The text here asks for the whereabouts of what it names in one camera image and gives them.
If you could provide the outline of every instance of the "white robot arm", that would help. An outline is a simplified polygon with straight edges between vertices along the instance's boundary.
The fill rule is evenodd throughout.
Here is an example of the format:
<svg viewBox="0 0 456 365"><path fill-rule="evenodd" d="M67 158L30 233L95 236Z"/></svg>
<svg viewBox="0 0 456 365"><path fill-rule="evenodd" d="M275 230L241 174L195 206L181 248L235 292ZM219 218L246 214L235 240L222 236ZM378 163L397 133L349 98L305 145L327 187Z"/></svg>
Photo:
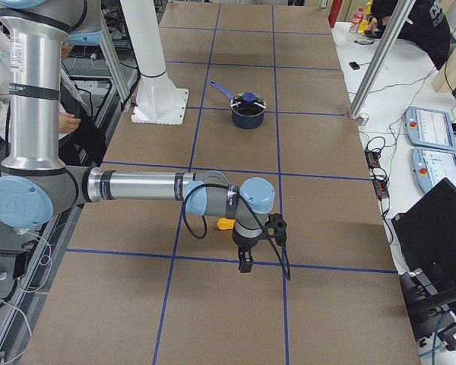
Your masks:
<svg viewBox="0 0 456 365"><path fill-rule="evenodd" d="M2 162L0 177L2 222L35 227L72 206L100 199L175 199L182 201L183 212L236 219L233 240L241 272L251 270L252 247L262 239L275 238L288 264L285 222L270 214L275 192L265 179L252 178L238 187L218 172L120 173L65 166L57 139L61 43L70 34L72 43L100 42L100 0L0 0L0 5L0 19L11 32L12 73L11 154ZM147 8L153 13L147 21L156 27L154 5Z"/></svg>

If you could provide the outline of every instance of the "white stand base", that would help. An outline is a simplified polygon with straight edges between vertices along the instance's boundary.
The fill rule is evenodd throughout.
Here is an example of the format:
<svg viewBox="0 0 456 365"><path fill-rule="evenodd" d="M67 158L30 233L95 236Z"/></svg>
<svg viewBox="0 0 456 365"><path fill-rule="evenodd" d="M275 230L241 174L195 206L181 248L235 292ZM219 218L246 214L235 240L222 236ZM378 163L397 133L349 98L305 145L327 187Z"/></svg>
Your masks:
<svg viewBox="0 0 456 365"><path fill-rule="evenodd" d="M142 76L137 106L131 116L135 123L181 125L188 104L188 89L178 89L164 74L158 78Z"/></svg>

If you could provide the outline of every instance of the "pot handle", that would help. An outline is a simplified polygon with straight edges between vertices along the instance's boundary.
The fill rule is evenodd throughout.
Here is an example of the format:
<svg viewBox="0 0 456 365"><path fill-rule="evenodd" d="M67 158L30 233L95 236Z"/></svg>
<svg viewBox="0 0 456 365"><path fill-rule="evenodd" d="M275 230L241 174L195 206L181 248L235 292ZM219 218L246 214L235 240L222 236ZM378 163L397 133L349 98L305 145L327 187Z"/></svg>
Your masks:
<svg viewBox="0 0 456 365"><path fill-rule="evenodd" d="M235 97L235 95L233 95L233 93L231 91L229 91L225 87L221 86L216 81L210 81L210 85L212 87L214 87L215 89L218 89L219 91L221 91L230 100L232 100Z"/></svg>

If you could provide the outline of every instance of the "brown table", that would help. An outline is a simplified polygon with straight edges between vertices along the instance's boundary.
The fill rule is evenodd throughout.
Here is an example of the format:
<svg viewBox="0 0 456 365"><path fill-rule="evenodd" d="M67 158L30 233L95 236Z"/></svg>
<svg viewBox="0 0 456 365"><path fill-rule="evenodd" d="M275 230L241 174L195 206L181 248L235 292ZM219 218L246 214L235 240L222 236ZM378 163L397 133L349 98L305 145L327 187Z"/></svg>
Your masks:
<svg viewBox="0 0 456 365"><path fill-rule="evenodd" d="M185 121L134 124L126 113L103 166L268 179L288 223L292 280L266 242L252 273L238 273L230 232L208 219L207 238L195 240L178 202L91 204L22 364L420 363L358 129L344 116L327 16L169 5L160 32L170 78L190 90ZM263 95L262 126L235 127L209 80Z"/></svg>

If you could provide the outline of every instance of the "black monitor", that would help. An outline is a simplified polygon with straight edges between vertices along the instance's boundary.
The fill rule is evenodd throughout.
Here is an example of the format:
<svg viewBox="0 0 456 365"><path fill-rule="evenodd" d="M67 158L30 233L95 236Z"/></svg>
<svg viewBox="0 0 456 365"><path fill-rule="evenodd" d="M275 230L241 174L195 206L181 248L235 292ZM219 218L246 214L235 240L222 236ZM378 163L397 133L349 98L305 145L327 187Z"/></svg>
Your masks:
<svg viewBox="0 0 456 365"><path fill-rule="evenodd" d="M456 188L441 180L392 220L410 268L421 268L438 293L456 287ZM456 301L448 303L456 314Z"/></svg>

